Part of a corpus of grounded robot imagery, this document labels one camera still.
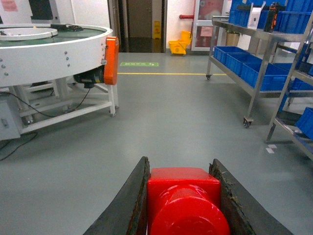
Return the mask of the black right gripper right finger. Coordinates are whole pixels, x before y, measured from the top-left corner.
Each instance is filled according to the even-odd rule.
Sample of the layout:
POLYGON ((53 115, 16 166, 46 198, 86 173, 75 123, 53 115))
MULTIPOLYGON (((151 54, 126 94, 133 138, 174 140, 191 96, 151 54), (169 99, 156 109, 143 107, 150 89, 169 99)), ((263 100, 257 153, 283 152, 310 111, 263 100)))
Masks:
POLYGON ((291 235, 218 160, 209 174, 221 182, 221 211, 232 235, 291 235))

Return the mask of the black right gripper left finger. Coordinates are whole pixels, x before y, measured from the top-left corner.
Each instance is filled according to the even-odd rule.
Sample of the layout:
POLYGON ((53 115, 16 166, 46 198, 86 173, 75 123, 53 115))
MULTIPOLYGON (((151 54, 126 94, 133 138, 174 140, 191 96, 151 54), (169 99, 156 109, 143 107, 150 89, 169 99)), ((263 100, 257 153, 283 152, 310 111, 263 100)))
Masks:
POLYGON ((86 235, 145 235, 150 163, 143 156, 108 207, 84 232, 86 235))

